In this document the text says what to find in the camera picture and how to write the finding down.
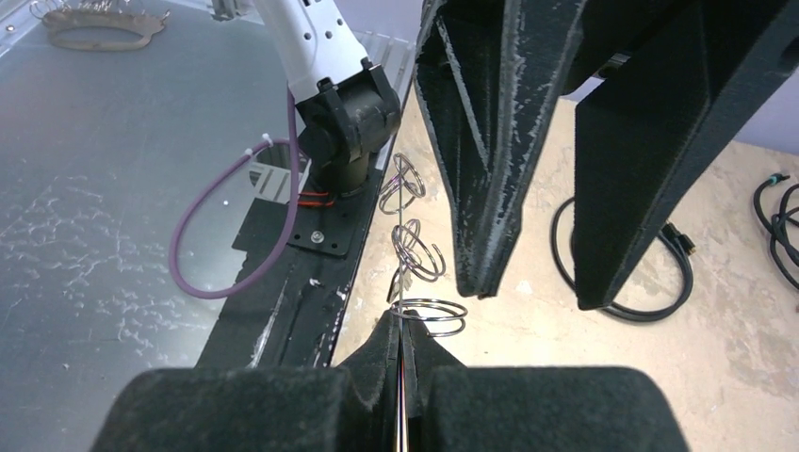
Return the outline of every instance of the purple wire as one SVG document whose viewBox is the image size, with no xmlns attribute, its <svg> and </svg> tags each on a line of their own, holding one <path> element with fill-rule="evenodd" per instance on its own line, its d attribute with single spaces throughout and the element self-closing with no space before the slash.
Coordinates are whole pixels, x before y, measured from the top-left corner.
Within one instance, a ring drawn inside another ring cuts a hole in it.
<svg viewBox="0 0 799 452">
<path fill-rule="evenodd" d="M 290 176 L 290 187 L 289 187 L 289 199 L 288 199 L 288 213 L 285 215 L 285 223 L 283 223 L 283 230 L 280 232 L 280 237 L 277 239 L 277 244 L 275 244 L 272 252 L 267 256 L 267 259 L 261 264 L 255 271 L 245 278 L 243 281 L 234 284 L 232 287 L 223 290 L 217 290 L 214 292 L 206 292 L 204 290 L 200 290 L 196 287 L 193 287 L 189 284 L 186 279 L 183 278 L 183 275 L 180 274 L 180 268 L 177 265 L 177 254 L 178 250 L 180 249 L 180 241 L 183 238 L 183 233 L 186 231 L 186 227 L 188 225 L 188 221 L 191 219 L 191 216 L 194 215 L 194 212 L 200 208 L 201 205 L 208 199 L 208 196 L 216 190 L 227 178 L 233 175 L 236 171 L 241 169 L 245 163 L 247 163 L 251 158 L 255 158 L 256 155 L 269 149 L 271 147 L 271 143 L 264 141 L 258 143 L 257 147 L 253 150 L 253 155 L 242 155 L 239 159 L 234 163 L 229 169 L 227 169 L 224 173 L 222 173 L 219 177 L 214 179 L 204 190 L 200 193 L 200 195 L 191 203 L 188 207 L 186 212 L 184 212 L 183 216 L 180 217 L 180 221 L 178 221 L 177 226 L 175 227 L 174 232 L 172 233 L 172 239 L 170 243 L 170 274 L 172 279 L 187 294 L 197 297 L 198 299 L 225 299 L 242 290 L 250 287 L 261 279 L 267 271 L 277 262 L 277 259 L 285 250 L 285 245 L 288 243 L 288 237 L 291 235 L 291 231 L 294 229 L 294 221 L 297 219 L 297 205 L 298 201 L 300 200 L 300 144 L 297 142 L 297 119 L 294 113 L 294 96 L 291 94 L 291 91 L 287 91 L 287 113 L 288 113 L 288 140 L 286 139 L 276 139 L 274 140 L 275 144 L 288 144 L 289 146 L 289 154 L 291 156 L 289 168 L 291 171 Z"/>
</svg>

